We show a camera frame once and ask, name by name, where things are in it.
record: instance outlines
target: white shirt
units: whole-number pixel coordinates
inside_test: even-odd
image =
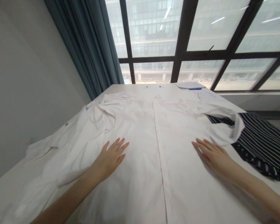
[[[230,117],[236,124],[205,124],[200,121],[204,113]],[[236,206],[234,199],[191,144],[195,138],[220,145],[235,142],[244,124],[232,110],[191,100],[141,100],[124,92],[85,106],[74,125],[70,134],[64,133],[68,140],[61,137],[62,146],[44,167],[44,186],[62,186],[79,177],[108,140],[124,137],[130,142],[121,165],[84,200],[81,223],[234,222],[236,214],[230,216],[232,220],[223,215],[226,206]],[[29,213],[37,215],[29,210],[29,199],[33,201],[31,195],[22,200],[26,210],[17,209],[22,220]]]

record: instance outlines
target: paper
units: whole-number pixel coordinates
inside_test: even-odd
[[[224,102],[227,101],[220,95],[214,93],[213,91],[204,88],[201,90],[196,90],[195,91],[198,98],[201,100],[201,102]]]
[[[206,86],[198,82],[179,82],[175,83],[179,88],[182,89],[195,89],[195,88],[206,88]]]

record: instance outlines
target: white table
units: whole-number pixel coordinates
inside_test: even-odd
[[[140,98],[152,98],[156,95],[160,95],[164,99],[191,99],[199,101],[197,95],[194,93],[194,90],[190,91],[187,89],[179,89],[175,84],[137,84],[137,85],[112,85],[106,91],[102,93],[110,94],[121,91],[127,91],[135,94]],[[231,102],[213,102],[212,104],[230,108],[238,113],[245,112],[241,108],[232,104]],[[33,178],[37,177],[42,173],[43,166],[45,163],[55,154],[56,150],[50,150],[46,155],[40,159],[34,161],[30,165],[23,167],[23,160],[10,169],[6,174],[0,178],[0,213],[4,211],[9,204],[16,201],[17,195],[21,195],[22,190],[25,185],[27,185]],[[244,162],[240,156],[236,153],[235,150],[228,151],[230,156],[238,162],[242,167],[247,171],[257,176],[258,178],[265,181],[273,190],[280,194],[280,182],[271,181],[270,179],[262,176],[258,171],[251,167],[248,163]],[[70,183],[60,189],[57,189],[46,207],[48,207],[54,200],[60,197],[73,183]],[[67,223],[76,223],[78,216],[78,209],[72,214]],[[250,208],[247,208],[247,215],[252,216]]]

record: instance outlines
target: window frame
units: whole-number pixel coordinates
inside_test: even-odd
[[[187,46],[190,38],[191,29],[198,5],[198,0],[184,0],[183,8],[180,19],[180,27],[178,32],[176,50],[174,56],[161,56],[161,57],[132,57],[132,47],[130,40],[130,33],[128,27],[128,14],[126,0],[119,0],[122,21],[124,26],[124,36],[127,46],[127,58],[119,58],[119,63],[128,63],[130,68],[132,84],[135,84],[135,72],[134,63],[145,62],[168,62],[173,61],[173,69],[171,75],[171,83],[175,83],[178,80],[180,67],[182,61],[204,61],[204,60],[225,60],[221,69],[219,70],[212,86],[211,90],[215,91],[217,84],[219,83],[222,75],[224,74],[227,66],[232,59],[251,59],[251,58],[275,58],[276,60],[267,69],[267,71],[260,77],[259,80],[249,89],[244,91],[216,91],[216,92],[280,92],[280,90],[259,90],[259,88],[270,78],[275,70],[280,66],[280,52],[251,52],[251,53],[236,53],[241,41],[247,33],[250,25],[252,24],[258,10],[260,9],[263,0],[251,0],[249,7],[246,9],[240,23],[238,24],[236,31],[233,34],[226,50],[208,50],[208,51],[187,51]]]

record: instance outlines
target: blue curtain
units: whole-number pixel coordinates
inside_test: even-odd
[[[93,100],[124,84],[105,0],[44,0]]]

